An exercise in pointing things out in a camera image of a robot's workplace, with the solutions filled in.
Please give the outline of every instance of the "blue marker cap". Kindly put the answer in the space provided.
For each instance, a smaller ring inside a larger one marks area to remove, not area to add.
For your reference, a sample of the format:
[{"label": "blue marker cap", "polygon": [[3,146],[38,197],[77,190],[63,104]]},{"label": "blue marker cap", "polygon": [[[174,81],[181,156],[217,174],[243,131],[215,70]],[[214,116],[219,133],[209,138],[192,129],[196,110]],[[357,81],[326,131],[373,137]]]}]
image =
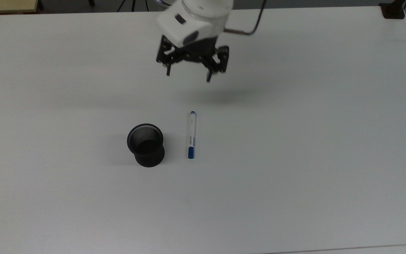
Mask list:
[{"label": "blue marker cap", "polygon": [[193,159],[193,147],[189,147],[189,150],[187,151],[187,158]]}]

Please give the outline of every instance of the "black mesh pen holder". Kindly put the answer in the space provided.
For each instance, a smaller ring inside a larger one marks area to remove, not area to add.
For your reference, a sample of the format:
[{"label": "black mesh pen holder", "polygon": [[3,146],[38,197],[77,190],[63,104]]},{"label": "black mesh pen holder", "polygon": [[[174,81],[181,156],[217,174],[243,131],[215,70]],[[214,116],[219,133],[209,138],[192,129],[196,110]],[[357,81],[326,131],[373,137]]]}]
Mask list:
[{"label": "black mesh pen holder", "polygon": [[128,148],[136,161],[147,168],[158,165],[164,159],[163,141],[161,130],[149,123],[134,127],[127,139]]}]

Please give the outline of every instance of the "cable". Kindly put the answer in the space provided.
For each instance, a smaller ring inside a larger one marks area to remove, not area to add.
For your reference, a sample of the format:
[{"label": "cable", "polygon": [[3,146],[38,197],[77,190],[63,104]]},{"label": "cable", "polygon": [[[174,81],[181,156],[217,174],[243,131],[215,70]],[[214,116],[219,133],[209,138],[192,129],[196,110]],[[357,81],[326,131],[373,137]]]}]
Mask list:
[{"label": "cable", "polygon": [[261,5],[261,10],[259,11],[259,16],[258,16],[258,20],[256,21],[256,25],[255,28],[251,31],[251,32],[245,32],[242,30],[235,30],[235,29],[224,29],[224,32],[230,32],[232,34],[242,34],[242,35],[252,35],[256,32],[256,29],[258,29],[259,26],[259,21],[261,20],[261,16],[263,15],[263,11],[264,11],[264,7],[266,6],[266,1],[267,0],[263,0],[263,4]]},{"label": "cable", "polygon": [[121,7],[123,6],[123,4],[124,4],[125,1],[126,1],[126,0],[123,0],[123,2],[121,2],[121,5],[120,5],[119,9],[117,10],[117,12],[120,11],[120,9],[121,9]]},{"label": "cable", "polygon": [[255,28],[251,32],[244,32],[245,35],[252,35],[256,32],[256,29],[258,28],[261,16],[263,15],[264,7],[266,6],[266,1],[267,0],[263,0],[263,5],[261,5],[261,10],[259,11],[259,16],[258,16],[258,20],[256,21]]}]

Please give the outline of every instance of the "white table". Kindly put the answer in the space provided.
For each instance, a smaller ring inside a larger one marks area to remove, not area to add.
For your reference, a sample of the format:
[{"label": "white table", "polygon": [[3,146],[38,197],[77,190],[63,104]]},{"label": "white table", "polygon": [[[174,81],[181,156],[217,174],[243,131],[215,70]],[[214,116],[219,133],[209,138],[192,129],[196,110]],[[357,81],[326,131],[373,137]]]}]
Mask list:
[{"label": "white table", "polygon": [[300,252],[300,254],[406,254],[406,246],[387,246],[359,249],[334,249],[311,252]]},{"label": "white table", "polygon": [[[156,16],[0,16],[0,253],[406,244],[406,19],[265,10],[255,35],[220,36],[207,84],[198,64],[166,77]],[[143,122],[165,136],[151,169],[126,147]]]}]

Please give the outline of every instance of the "marker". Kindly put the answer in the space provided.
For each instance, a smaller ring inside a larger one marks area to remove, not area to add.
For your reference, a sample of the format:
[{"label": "marker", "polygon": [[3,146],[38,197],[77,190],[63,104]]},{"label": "marker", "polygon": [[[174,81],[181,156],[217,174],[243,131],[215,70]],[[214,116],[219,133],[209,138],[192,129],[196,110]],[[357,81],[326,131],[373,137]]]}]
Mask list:
[{"label": "marker", "polygon": [[189,148],[187,149],[187,157],[189,159],[193,159],[193,149],[194,149],[194,142],[195,142],[195,111],[191,111],[189,114],[189,123],[188,123],[188,128],[189,128],[189,136],[187,137],[187,144]]}]

